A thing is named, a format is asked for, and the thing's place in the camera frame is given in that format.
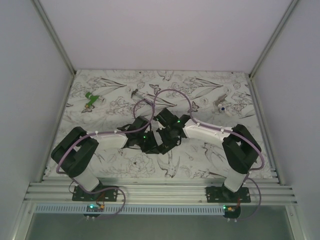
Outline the floral patterned table mat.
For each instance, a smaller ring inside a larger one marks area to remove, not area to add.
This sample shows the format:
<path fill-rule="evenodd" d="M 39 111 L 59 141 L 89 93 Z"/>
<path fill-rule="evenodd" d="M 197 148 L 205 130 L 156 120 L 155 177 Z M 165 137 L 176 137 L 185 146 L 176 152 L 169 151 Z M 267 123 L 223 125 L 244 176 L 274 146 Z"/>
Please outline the floral patterned table mat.
<path fill-rule="evenodd" d="M 244 125 L 263 147 L 247 75 L 243 72 L 169 70 L 79 70 L 76 73 L 56 140 L 60 142 L 74 127 L 88 132 L 111 131 L 130 124 L 135 116 L 149 118 L 152 109 L 135 106 L 133 90 L 156 103 L 156 110 L 169 109 L 213 125 Z M 99 99 L 90 108 L 85 94 Z M 215 100 L 227 94 L 219 105 L 232 117 L 219 113 Z M 97 150 L 89 169 L 99 178 L 195 179 L 226 176 L 228 161 L 221 146 L 197 139 L 183 139 L 166 154 L 145 154 L 138 149 Z"/>

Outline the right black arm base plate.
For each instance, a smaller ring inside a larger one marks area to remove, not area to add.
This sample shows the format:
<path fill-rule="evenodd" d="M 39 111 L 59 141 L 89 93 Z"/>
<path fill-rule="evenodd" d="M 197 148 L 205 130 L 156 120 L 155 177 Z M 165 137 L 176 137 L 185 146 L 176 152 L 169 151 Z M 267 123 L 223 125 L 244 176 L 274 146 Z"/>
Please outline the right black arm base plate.
<path fill-rule="evenodd" d="M 232 192 L 224 186 L 208 186 L 205 188 L 208 203 L 250 203 L 251 196 L 247 187 L 241 187 L 238 191 Z"/>

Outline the left aluminium corner post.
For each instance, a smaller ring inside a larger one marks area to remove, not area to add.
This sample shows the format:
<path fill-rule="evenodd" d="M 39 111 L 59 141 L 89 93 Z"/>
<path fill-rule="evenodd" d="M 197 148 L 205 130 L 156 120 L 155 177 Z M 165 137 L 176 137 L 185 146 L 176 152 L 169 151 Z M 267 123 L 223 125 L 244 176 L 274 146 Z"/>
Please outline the left aluminium corner post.
<path fill-rule="evenodd" d="M 40 0 L 31 0 L 32 5 L 34 6 L 40 20 L 42 21 L 44 27 L 46 28 L 53 44 L 55 45 L 58 53 L 60 54 L 65 66 L 67 67 L 68 71 L 75 76 L 77 71 L 75 70 L 65 48 L 62 45 L 62 42 L 55 31 L 53 24 L 51 23 L 44 6 L 42 5 Z"/>

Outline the grey metal fitting part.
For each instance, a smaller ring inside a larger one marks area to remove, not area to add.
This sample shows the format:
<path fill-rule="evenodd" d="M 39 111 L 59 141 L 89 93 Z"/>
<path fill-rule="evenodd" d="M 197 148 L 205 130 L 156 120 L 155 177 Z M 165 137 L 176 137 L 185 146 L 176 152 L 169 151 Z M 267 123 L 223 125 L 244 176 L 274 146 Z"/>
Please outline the grey metal fitting part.
<path fill-rule="evenodd" d="M 214 101 L 214 105 L 215 105 L 215 106 L 221 105 L 221 104 L 225 101 L 225 99 L 226 99 L 227 96 L 228 96 L 227 94 L 223 94 L 223 95 L 219 96 L 219 97 Z"/>

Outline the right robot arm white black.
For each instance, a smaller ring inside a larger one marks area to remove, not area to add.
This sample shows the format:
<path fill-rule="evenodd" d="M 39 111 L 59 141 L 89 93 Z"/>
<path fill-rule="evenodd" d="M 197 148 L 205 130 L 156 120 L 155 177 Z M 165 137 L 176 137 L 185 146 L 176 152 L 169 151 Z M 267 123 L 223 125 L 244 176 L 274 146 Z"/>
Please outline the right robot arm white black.
<path fill-rule="evenodd" d="M 222 146 L 230 170 L 224 181 L 221 195 L 229 203 L 239 197 L 239 189 L 262 152 L 261 147 L 244 125 L 216 126 L 193 119 L 187 114 L 177 117 L 166 108 L 153 119 L 158 123 L 156 132 L 162 140 L 162 144 L 157 147 L 161 154 L 177 147 L 183 138 Z"/>

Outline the aluminium corner post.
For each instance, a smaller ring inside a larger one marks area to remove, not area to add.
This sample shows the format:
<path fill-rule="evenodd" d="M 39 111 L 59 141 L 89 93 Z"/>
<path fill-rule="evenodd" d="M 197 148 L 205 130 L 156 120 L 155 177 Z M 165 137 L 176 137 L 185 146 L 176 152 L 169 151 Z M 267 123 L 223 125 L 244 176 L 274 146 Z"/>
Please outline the aluminium corner post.
<path fill-rule="evenodd" d="M 40 20 L 42 21 L 44 27 L 46 28 L 53 44 L 55 45 L 58 53 L 60 54 L 65 66 L 67 67 L 68 71 L 75 76 L 77 71 L 75 70 L 65 48 L 62 45 L 62 42 L 55 31 L 53 24 L 51 23 L 44 6 L 42 5 L 40 0 L 31 0 L 32 5 L 34 6 Z"/>
<path fill-rule="evenodd" d="M 274 29 L 273 33 L 271 34 L 270 38 L 268 39 L 265 47 L 263 48 L 261 54 L 259 55 L 256 63 L 254 64 L 251 72 L 249 73 L 249 79 L 252 81 L 257 72 L 259 71 L 261 65 L 265 61 L 267 55 L 271 51 L 272 47 L 277 42 L 279 36 L 281 35 L 282 31 L 284 30 L 287 22 L 291 18 L 293 12 L 295 11 L 297 5 L 300 3 L 300 0 L 291 0 L 288 7 L 286 8 L 283 16 L 281 17 L 279 23 L 277 24 L 276 28 Z"/>

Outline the aluminium rail front frame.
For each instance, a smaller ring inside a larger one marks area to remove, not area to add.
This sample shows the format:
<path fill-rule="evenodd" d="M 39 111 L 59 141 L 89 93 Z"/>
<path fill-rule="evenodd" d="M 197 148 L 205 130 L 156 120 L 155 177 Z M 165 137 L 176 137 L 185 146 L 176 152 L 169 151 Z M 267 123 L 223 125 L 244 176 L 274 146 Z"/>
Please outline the aluminium rail front frame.
<path fill-rule="evenodd" d="M 153 178 L 104 178 L 107 186 L 118 186 L 117 203 L 126 200 L 128 204 L 196 204 L 207 202 L 206 188 L 221 186 L 222 178 L 153 179 Z M 297 205 L 293 188 L 280 184 L 278 178 L 247 180 L 251 205 L 263 206 Z M 46 177 L 41 182 L 29 184 L 24 196 L 25 202 L 70 203 L 76 183 L 65 177 Z"/>

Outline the small black handled hammer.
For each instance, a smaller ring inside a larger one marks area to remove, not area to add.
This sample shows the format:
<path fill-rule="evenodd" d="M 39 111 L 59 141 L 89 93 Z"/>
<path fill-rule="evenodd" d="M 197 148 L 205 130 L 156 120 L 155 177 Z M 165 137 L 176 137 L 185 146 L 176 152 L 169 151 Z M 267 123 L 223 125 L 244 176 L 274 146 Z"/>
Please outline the small black handled hammer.
<path fill-rule="evenodd" d="M 153 101 L 147 99 L 147 97 L 143 93 L 141 93 L 137 88 L 132 91 L 131 99 L 135 102 L 136 107 L 143 103 L 151 107 L 155 107 L 155 104 L 153 103 Z"/>

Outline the small circuit board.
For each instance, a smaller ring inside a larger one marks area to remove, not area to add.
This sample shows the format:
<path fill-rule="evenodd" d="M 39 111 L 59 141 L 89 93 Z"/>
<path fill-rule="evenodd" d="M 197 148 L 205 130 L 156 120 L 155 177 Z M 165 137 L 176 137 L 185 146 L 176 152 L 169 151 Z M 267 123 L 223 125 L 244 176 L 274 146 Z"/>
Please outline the small circuit board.
<path fill-rule="evenodd" d="M 226 218 L 228 222 L 231 220 L 237 222 L 241 215 L 241 207 L 239 205 L 224 205 L 223 210 L 223 217 Z"/>
<path fill-rule="evenodd" d="M 88 204 L 85 209 L 85 213 L 83 214 L 85 219 L 95 220 L 104 212 L 104 205 L 101 204 Z"/>

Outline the right aluminium corner post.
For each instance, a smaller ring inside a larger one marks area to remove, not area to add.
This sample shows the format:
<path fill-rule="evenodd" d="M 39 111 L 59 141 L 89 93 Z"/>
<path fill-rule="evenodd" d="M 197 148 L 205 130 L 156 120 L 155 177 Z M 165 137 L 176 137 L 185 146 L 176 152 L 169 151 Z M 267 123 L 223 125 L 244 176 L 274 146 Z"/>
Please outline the right aluminium corner post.
<path fill-rule="evenodd" d="M 273 33 L 271 34 L 270 38 L 268 39 L 265 47 L 263 48 L 261 54 L 259 55 L 256 63 L 254 64 L 251 72 L 249 73 L 249 79 L 252 81 L 257 72 L 259 71 L 261 65 L 265 61 L 267 55 L 271 51 L 272 47 L 277 42 L 279 36 L 281 35 L 282 31 L 284 30 L 287 22 L 291 18 L 293 12 L 295 11 L 297 5 L 300 3 L 300 0 L 291 0 L 288 7 L 286 8 L 283 16 L 281 17 L 279 23 L 277 24 L 276 28 L 274 29 Z"/>

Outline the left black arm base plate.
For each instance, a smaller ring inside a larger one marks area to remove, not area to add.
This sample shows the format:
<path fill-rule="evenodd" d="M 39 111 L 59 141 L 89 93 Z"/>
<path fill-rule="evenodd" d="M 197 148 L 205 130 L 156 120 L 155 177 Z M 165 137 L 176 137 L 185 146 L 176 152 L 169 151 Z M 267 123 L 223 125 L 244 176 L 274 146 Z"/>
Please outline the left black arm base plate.
<path fill-rule="evenodd" d="M 110 189 L 95 194 L 86 193 L 79 186 L 75 186 L 72 194 L 74 202 L 116 202 L 118 197 L 117 189 Z"/>

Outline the black fuse box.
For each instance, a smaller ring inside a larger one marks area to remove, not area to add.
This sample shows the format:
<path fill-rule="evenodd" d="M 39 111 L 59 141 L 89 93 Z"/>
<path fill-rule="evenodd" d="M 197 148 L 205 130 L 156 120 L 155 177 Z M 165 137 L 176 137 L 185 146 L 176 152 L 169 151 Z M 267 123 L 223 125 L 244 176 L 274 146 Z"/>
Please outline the black fuse box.
<path fill-rule="evenodd" d="M 157 147 L 158 152 L 162 155 L 166 154 L 167 152 L 169 152 L 170 150 L 172 150 L 173 146 L 172 145 L 165 145 L 165 144 L 161 144 Z"/>

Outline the left small circuit board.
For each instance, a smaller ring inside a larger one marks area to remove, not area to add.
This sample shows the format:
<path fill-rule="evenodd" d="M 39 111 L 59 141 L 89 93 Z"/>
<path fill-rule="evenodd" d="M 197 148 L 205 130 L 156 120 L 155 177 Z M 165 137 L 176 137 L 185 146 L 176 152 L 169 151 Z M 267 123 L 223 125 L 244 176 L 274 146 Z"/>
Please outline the left small circuit board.
<path fill-rule="evenodd" d="M 101 204 L 88 204 L 85 209 L 85 213 L 83 214 L 85 219 L 95 220 L 104 212 L 104 205 Z"/>

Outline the right small circuit board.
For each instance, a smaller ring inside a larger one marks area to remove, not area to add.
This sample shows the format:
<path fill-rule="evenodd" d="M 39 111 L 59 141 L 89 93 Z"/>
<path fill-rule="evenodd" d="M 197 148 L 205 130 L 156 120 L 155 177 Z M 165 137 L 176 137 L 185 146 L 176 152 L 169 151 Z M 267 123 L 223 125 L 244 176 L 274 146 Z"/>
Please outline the right small circuit board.
<path fill-rule="evenodd" d="M 228 222 L 231 220 L 237 222 L 241 215 L 241 207 L 239 205 L 224 205 L 223 210 L 223 217 L 226 218 Z"/>

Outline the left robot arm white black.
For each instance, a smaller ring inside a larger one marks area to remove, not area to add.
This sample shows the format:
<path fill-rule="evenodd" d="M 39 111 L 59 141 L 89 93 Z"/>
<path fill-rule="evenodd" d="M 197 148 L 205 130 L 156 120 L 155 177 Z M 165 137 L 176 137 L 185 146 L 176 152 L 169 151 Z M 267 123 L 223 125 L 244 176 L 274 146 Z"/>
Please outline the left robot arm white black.
<path fill-rule="evenodd" d="M 91 201 L 102 195 L 100 180 L 89 170 L 89 163 L 96 150 L 122 149 L 143 143 L 151 121 L 138 116 L 127 124 L 110 132 L 88 133 L 82 127 L 74 127 L 51 152 L 57 163 L 56 172 L 67 175 L 80 185 Z"/>

